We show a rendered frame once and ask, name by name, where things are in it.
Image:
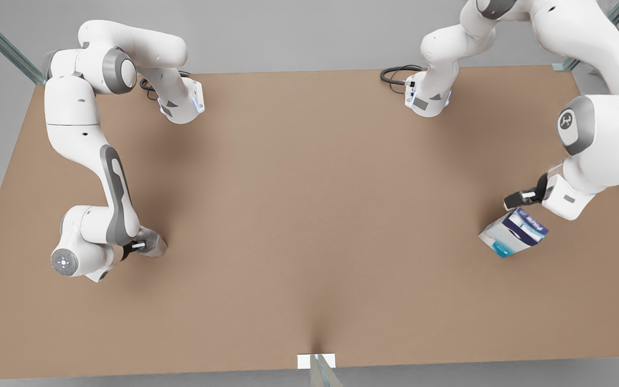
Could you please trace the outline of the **blue and white carton box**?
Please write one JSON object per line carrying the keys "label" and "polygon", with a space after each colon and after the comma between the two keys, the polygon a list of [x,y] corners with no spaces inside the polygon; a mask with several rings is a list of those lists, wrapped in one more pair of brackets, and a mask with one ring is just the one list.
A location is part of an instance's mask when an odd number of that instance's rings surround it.
{"label": "blue and white carton box", "polygon": [[486,226],[478,238],[498,256],[507,257],[538,245],[548,232],[523,208],[517,208]]}

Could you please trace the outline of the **white post foot plate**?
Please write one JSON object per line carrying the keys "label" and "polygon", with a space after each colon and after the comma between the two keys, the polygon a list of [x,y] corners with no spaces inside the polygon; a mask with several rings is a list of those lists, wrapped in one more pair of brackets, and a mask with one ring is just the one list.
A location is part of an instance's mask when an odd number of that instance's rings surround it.
{"label": "white post foot plate", "polygon": [[334,353],[329,354],[299,354],[297,355],[297,368],[298,369],[310,369],[311,358],[323,357],[327,365],[330,368],[336,368],[336,355]]}

